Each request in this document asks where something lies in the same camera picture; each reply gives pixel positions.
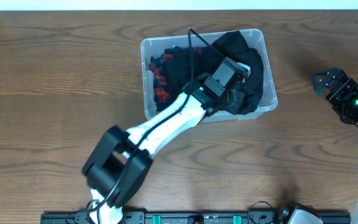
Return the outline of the red navy plaid shirt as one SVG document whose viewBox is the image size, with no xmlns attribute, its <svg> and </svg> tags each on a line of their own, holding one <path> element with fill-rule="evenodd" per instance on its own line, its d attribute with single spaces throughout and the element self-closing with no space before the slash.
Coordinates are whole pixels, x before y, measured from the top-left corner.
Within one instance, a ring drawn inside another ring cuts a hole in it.
<svg viewBox="0 0 358 224">
<path fill-rule="evenodd" d="M 147 65 L 153 75 L 154 102 L 157 112 L 170 106 L 190 81 L 190 59 L 188 48 L 175 46 L 150 58 Z"/>
</svg>

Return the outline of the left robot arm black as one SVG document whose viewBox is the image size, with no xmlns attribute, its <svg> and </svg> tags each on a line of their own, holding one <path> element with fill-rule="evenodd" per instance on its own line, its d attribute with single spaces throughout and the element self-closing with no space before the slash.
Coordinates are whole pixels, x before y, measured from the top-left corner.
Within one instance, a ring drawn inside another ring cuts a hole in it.
<svg viewBox="0 0 358 224">
<path fill-rule="evenodd" d="M 219 110 L 237 113 L 244 94 L 236 86 L 249 73 L 248 65 L 226 57 L 213 74 L 192 78 L 152 119 L 126 131 L 109 128 L 82 168 L 93 197 L 87 209 L 91 222 L 119 223 L 122 207 L 140 189 L 154 156 L 179 134 Z"/>
</svg>

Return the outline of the black garment pile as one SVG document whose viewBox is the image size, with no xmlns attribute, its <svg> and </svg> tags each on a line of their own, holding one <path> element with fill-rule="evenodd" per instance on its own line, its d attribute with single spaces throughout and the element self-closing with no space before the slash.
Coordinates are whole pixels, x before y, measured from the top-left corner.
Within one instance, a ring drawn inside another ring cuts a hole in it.
<svg viewBox="0 0 358 224">
<path fill-rule="evenodd" d="M 224 57 L 229 57 L 235 62 L 250 67 L 249 77 L 244 76 L 242 81 L 234 85 L 234 89 L 245 94 L 244 104 L 237 114 L 248 114 L 255 111 L 263 95 L 264 64 L 258 51 L 248 46 L 238 30 L 223 34 L 211 45 L 193 47 L 192 52 L 189 51 L 190 80 L 191 69 L 193 69 L 194 79 L 204 82 L 207 74 L 211 75 L 218 69 Z"/>
</svg>

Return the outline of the clear plastic storage bin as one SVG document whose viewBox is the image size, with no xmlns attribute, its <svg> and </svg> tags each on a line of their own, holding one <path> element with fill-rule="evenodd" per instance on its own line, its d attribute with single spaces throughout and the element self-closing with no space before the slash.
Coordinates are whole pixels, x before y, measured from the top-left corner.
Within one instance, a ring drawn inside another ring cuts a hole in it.
<svg viewBox="0 0 358 224">
<path fill-rule="evenodd" d="M 245 115 L 233 115 L 225 111 L 218 111 L 211 117 L 204 119 L 204 123 L 232 119 L 256 119 L 263 113 L 274 110 L 278 105 L 278 98 L 262 31 L 258 29 L 243 29 L 240 31 L 240 33 L 246 40 L 248 46 L 252 49 L 256 49 L 262 58 L 264 64 L 264 84 L 262 99 L 254 112 Z M 157 58 L 164 52 L 165 49 L 173 48 L 175 46 L 188 47 L 187 36 L 179 35 L 170 37 L 146 38 L 140 44 L 142 81 L 144 90 L 144 110 L 145 117 L 147 119 L 152 119 L 158 114 L 157 106 L 154 102 L 153 75 L 148 68 L 150 58 Z"/>
</svg>

